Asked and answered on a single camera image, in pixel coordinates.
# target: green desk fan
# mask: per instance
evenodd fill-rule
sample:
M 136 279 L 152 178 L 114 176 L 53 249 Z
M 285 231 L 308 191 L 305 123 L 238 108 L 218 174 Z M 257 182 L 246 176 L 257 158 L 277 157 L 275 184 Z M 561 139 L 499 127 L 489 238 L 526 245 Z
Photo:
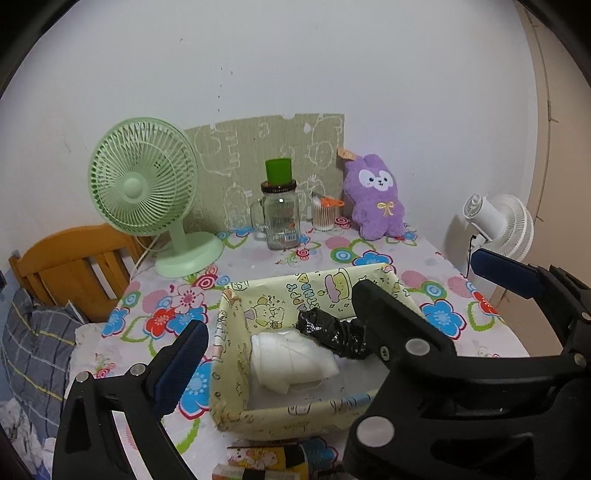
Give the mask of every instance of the green desk fan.
M 197 193 L 197 159 L 189 139 L 155 118 L 130 118 L 109 130 L 92 154 L 90 196 L 102 217 L 136 236 L 170 232 L 156 272 L 183 277 L 216 261 L 222 241 L 208 232 L 185 234 L 183 218 Z

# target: black plastic bag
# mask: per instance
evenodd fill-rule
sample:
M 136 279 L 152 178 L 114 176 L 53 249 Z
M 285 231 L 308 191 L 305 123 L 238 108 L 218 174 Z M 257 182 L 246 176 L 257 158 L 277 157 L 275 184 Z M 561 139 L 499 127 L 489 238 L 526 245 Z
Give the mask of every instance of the black plastic bag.
M 365 324 L 357 318 L 350 322 L 341 322 L 330 313 L 315 307 L 300 312 L 295 328 L 300 333 L 315 338 L 338 356 L 363 360 L 371 354 L 363 341 Z

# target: green lid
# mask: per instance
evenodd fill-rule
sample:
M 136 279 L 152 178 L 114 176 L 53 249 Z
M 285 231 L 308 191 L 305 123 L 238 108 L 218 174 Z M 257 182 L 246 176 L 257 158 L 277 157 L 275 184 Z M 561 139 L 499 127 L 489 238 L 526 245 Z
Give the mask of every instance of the green lid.
M 285 185 L 291 182 L 291 159 L 272 158 L 265 162 L 269 185 Z

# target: table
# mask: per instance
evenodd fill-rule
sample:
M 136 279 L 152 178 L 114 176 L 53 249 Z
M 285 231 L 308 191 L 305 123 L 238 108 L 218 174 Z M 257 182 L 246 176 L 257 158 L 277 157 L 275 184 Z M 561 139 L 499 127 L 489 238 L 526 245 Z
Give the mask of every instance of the table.
M 241 444 L 233 435 L 219 432 L 207 413 L 216 310 L 221 290 L 230 282 L 385 262 L 395 268 L 404 293 L 427 321 L 455 341 L 458 355 L 527 356 L 483 295 L 412 228 L 400 238 L 375 242 L 361 239 L 346 218 L 337 219 L 331 232 L 315 232 L 309 223 L 302 223 L 302 232 L 300 247 L 288 251 L 269 250 L 264 238 L 249 228 L 220 232 L 225 247 L 215 264 L 174 280 L 160 277 L 146 262 L 105 324 L 96 349 L 96 377 L 121 375 L 133 364 L 147 364 L 189 321 L 207 323 L 210 347 L 177 409 L 163 418 L 171 440 L 200 480 L 211 478 L 215 465 L 225 463 L 227 446 Z M 124 415 L 116 413 L 115 423 L 136 476 L 150 478 Z M 341 459 L 346 435 L 336 432 L 306 442 L 316 468 L 330 468 Z

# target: red flower print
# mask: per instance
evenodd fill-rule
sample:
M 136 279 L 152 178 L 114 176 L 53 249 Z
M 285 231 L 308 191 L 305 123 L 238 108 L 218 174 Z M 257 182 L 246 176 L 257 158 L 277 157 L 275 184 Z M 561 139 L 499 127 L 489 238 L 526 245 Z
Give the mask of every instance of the red flower print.
M 490 316 L 498 316 L 499 312 L 497 312 L 495 308 L 490 303 L 488 303 L 488 300 L 484 298 L 482 293 L 475 290 L 472 292 L 472 296 L 478 302 L 478 306 L 482 310 L 482 313 Z
M 310 258 L 310 252 L 308 252 L 306 248 L 296 250 L 295 254 L 300 258 L 300 260 L 308 260 Z
M 160 338 L 164 335 L 166 324 L 176 315 L 174 309 L 158 309 L 152 316 L 146 320 L 144 332 L 154 338 Z

